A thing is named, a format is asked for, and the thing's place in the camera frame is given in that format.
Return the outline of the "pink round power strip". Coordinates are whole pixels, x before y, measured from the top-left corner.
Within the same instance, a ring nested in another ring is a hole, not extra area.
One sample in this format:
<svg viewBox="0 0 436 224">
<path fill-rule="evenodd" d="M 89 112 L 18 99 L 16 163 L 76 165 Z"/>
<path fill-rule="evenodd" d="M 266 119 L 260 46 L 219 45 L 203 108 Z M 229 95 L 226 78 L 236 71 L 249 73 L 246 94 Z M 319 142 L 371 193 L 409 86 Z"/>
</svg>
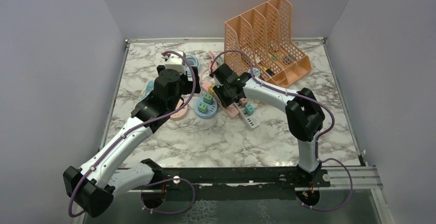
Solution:
<svg viewBox="0 0 436 224">
<path fill-rule="evenodd" d="M 180 99 L 177 106 L 176 106 L 176 109 L 179 109 L 183 104 L 184 104 L 184 101 L 182 99 Z M 188 110 L 189 110 L 189 106 L 185 106 L 184 108 L 182 108 L 178 112 L 171 115 L 170 119 L 173 121 L 179 121 L 187 116 Z"/>
</svg>

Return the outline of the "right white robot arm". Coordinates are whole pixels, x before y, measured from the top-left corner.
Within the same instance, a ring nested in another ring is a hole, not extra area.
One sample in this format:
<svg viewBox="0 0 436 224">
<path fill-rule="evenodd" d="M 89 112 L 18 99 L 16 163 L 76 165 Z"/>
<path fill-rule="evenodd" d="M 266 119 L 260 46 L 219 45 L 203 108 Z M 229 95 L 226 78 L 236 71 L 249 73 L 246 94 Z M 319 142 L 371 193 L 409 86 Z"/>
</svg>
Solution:
<svg viewBox="0 0 436 224">
<path fill-rule="evenodd" d="M 316 136 L 323 127 L 325 114 L 308 88 L 288 90 L 253 77 L 249 72 L 238 75 L 227 64 L 212 73 L 217 81 L 214 95 L 225 107 L 241 98 L 258 100 L 284 112 L 288 129 L 298 141 L 297 181 L 310 186 L 321 169 Z"/>
</svg>

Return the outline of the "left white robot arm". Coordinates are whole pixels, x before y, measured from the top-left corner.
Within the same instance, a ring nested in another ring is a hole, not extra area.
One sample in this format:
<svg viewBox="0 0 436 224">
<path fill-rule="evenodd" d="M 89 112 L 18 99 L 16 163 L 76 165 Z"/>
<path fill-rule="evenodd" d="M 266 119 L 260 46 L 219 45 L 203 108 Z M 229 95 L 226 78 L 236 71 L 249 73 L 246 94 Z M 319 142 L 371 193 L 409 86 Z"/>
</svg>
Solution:
<svg viewBox="0 0 436 224">
<path fill-rule="evenodd" d="M 69 166 L 64 171 L 71 218 L 84 213 L 98 217 L 117 194 L 142 184 L 152 189 L 161 184 L 161 173 L 147 165 L 121 174 L 116 170 L 139 144 L 200 92 L 198 68 L 189 65 L 184 52 L 165 51 L 162 56 L 165 63 L 157 67 L 154 89 L 136 104 L 116 136 L 80 167 Z"/>
</svg>

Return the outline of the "yellow plug adapter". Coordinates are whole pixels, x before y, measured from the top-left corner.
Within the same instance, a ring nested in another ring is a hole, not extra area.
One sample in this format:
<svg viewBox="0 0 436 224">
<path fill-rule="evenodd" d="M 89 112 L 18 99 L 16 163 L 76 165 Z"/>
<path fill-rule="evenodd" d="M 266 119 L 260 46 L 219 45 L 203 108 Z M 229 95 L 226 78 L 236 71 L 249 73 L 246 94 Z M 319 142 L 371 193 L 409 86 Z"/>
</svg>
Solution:
<svg viewBox="0 0 436 224">
<path fill-rule="evenodd" d="M 211 95 L 211 96 L 214 96 L 214 85 L 210 85 L 209 87 L 208 87 L 208 93 Z"/>
</svg>

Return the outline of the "white power strip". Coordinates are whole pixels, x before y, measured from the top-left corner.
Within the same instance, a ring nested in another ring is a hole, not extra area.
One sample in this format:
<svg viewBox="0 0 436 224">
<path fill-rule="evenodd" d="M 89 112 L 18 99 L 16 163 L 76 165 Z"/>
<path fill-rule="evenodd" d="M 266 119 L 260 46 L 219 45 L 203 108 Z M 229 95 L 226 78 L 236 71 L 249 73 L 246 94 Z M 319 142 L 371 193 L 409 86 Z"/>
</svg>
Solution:
<svg viewBox="0 0 436 224">
<path fill-rule="evenodd" d="M 240 112 L 239 115 L 241 119 L 245 122 L 249 129 L 254 130 L 260 126 L 261 123 L 259 119 L 255 116 L 255 113 L 249 116 L 246 114 L 244 107 L 242 107 L 239 103 L 237 103 L 235 106 Z"/>
</svg>

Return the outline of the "blue oval power strip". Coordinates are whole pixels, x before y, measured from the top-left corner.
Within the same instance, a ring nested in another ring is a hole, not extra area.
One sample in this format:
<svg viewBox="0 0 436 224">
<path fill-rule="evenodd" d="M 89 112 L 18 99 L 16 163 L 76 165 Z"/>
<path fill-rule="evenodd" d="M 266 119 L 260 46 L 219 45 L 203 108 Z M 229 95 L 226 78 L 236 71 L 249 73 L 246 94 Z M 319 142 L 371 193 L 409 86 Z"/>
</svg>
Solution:
<svg viewBox="0 0 436 224">
<path fill-rule="evenodd" d="M 142 101 L 143 99 L 145 99 L 150 93 L 151 91 L 154 89 L 154 81 L 153 80 L 149 80 L 145 83 L 140 95 L 138 96 L 138 102 Z"/>
</svg>

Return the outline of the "blue round power strip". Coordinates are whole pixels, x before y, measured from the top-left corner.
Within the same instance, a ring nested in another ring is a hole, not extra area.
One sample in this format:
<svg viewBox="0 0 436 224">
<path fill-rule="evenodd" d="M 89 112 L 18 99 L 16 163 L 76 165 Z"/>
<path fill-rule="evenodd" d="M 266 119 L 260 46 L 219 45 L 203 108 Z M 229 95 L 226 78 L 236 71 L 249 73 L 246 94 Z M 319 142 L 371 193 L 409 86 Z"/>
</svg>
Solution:
<svg viewBox="0 0 436 224">
<path fill-rule="evenodd" d="M 201 119 L 211 119 L 217 113 L 218 103 L 210 94 L 203 94 L 194 103 L 194 112 Z"/>
</svg>

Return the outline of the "blue patterned round tin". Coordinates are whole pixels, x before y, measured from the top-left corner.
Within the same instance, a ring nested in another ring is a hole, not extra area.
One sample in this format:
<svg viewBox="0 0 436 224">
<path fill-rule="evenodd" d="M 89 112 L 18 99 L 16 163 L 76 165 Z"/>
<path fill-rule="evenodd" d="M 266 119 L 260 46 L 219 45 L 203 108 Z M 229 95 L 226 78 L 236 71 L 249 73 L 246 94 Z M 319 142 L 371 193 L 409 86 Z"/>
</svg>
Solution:
<svg viewBox="0 0 436 224">
<path fill-rule="evenodd" d="M 253 75 L 254 75 L 256 78 L 259 78 L 259 77 L 261 76 L 261 72 L 260 72 L 260 70 L 257 69 L 257 68 L 253 68 L 253 69 L 252 69 L 252 72 L 253 72 Z"/>
</svg>

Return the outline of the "orange mesh file organizer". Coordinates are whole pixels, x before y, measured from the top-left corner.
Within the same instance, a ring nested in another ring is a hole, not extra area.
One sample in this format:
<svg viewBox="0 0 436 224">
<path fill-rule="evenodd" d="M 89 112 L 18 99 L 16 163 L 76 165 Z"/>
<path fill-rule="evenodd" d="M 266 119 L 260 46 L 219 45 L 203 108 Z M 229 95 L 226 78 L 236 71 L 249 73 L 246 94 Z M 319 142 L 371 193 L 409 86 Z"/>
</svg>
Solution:
<svg viewBox="0 0 436 224">
<path fill-rule="evenodd" d="M 225 22 L 224 62 L 237 74 L 253 68 L 260 79 L 289 87 L 306 77 L 309 56 L 292 41 L 292 5 L 269 0 Z"/>
</svg>

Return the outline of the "dark green plug adapter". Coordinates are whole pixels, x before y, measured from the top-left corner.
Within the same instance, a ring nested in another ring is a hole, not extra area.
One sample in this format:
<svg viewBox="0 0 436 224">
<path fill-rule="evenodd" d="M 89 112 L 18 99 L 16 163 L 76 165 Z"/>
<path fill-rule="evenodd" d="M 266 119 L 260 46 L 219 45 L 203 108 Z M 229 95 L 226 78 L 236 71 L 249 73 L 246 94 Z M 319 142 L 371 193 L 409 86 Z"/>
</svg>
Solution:
<svg viewBox="0 0 436 224">
<path fill-rule="evenodd" d="M 209 105 L 213 103 L 213 96 L 210 94 L 203 94 L 203 102 Z"/>
</svg>

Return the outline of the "black mounting rail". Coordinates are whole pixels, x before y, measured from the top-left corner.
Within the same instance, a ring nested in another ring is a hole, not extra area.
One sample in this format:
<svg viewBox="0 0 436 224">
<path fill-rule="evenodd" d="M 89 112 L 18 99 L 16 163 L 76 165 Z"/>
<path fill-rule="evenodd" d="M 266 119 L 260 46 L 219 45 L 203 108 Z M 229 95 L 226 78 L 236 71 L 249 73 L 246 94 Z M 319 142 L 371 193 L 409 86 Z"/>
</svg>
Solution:
<svg viewBox="0 0 436 224">
<path fill-rule="evenodd" d="M 142 161 L 154 172 L 152 186 L 136 187 L 146 203 L 195 200 L 295 200 L 297 192 L 330 187 L 318 167 L 306 173 L 297 166 L 272 167 L 161 167 Z"/>
</svg>

